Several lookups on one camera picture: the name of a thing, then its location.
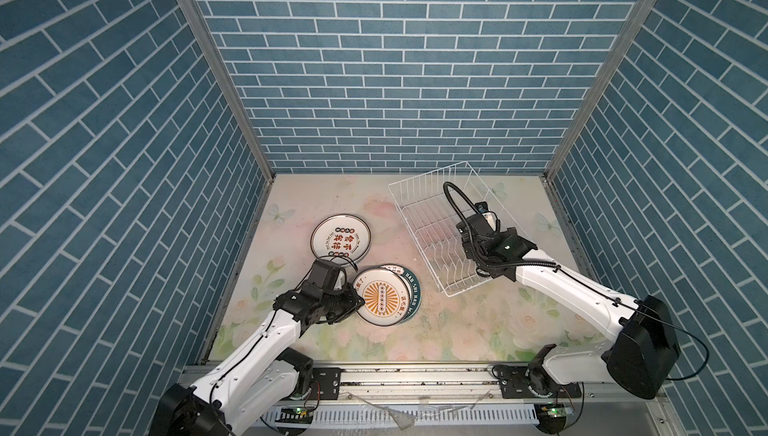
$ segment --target orange sunburst pattern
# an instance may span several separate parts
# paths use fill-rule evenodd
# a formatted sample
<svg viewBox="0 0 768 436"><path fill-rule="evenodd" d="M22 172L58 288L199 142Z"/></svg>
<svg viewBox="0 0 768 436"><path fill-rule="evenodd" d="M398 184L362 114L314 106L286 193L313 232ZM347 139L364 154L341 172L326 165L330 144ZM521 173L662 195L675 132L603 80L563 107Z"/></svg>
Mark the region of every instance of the orange sunburst pattern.
<svg viewBox="0 0 768 436"><path fill-rule="evenodd" d="M399 303L397 291L387 282L374 281L362 292L366 307L376 316L391 316L397 310Z"/></svg>

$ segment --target floral pattern tablecloth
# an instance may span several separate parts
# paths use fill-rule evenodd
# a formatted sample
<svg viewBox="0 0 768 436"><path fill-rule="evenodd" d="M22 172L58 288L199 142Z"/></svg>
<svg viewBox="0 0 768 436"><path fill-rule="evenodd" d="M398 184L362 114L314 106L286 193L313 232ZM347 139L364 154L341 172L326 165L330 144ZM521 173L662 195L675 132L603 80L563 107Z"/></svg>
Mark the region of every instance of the floral pattern tablecloth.
<svg viewBox="0 0 768 436"><path fill-rule="evenodd" d="M387 185L403 176L279 175L236 282L210 360L224 359L253 334L274 297L293 288L314 259L312 230L350 213L371 228L360 269L394 262L422 285L422 306L407 323L380 328L358 316L315 325L293 347L321 361L528 361L549 343L582 345L603 336L555 300L506 278L452 298L440 294L396 210ZM535 176L484 176L522 227L565 266L575 262Z"/></svg>

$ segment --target round plate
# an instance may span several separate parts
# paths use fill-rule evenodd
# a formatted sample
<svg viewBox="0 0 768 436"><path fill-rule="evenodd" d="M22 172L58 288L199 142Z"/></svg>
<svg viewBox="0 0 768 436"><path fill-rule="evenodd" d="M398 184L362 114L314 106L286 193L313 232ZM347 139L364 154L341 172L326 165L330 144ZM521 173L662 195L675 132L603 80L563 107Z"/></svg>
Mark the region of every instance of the round plate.
<svg viewBox="0 0 768 436"><path fill-rule="evenodd" d="M311 244L315 257L346 256L358 262L370 248L371 230L360 218L339 214L328 218L315 228Z"/></svg>
<svg viewBox="0 0 768 436"><path fill-rule="evenodd" d="M418 308L422 305L422 287L418 283L418 279L416 278L416 275L413 274L413 271L405 268L404 266L397 264L385 264L382 265L382 268L389 269L389 271L394 272L400 277L400 279L405 282L406 285L408 285L408 293L411 295L411 302L410 305L408 305L408 312L406 313L406 316L398 324L408 322L416 314Z"/></svg>
<svg viewBox="0 0 768 436"><path fill-rule="evenodd" d="M410 307L408 286L389 269L361 272L352 284L366 304L357 314L376 326L393 326L404 319Z"/></svg>

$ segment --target dish rack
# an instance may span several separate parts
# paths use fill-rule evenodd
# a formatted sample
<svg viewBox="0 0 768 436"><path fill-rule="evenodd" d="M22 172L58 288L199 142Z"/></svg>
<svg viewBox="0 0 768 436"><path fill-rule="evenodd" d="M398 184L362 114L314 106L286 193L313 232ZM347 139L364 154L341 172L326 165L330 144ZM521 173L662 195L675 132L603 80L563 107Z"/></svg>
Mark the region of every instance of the dish rack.
<svg viewBox="0 0 768 436"><path fill-rule="evenodd" d="M475 262L464 254L456 230L460 219L442 190L445 181L456 184L474 202L487 201L501 220L503 229L517 227L521 236L527 236L468 162L457 162L389 184L397 210L438 288L446 296L456 296L491 279L479 276ZM465 216L472 214L473 210L461 197L454 195L454 200L459 207L466 206Z"/></svg>

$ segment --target brick wallpaper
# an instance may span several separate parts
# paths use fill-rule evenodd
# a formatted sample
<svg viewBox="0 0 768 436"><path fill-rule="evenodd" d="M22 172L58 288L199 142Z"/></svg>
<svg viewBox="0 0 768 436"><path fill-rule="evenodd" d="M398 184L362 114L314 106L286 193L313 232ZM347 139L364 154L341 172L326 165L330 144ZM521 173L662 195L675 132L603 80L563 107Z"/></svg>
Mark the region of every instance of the brick wallpaper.
<svg viewBox="0 0 768 436"><path fill-rule="evenodd" d="M198 0L278 172L540 173L635 0Z"/></svg>
<svg viewBox="0 0 768 436"><path fill-rule="evenodd" d="M658 0L555 179L604 284L659 295L712 360L688 434L768 434L768 0ZM673 376L703 353L680 336Z"/></svg>
<svg viewBox="0 0 768 436"><path fill-rule="evenodd" d="M175 0L0 0L0 434L143 434L263 185Z"/></svg>

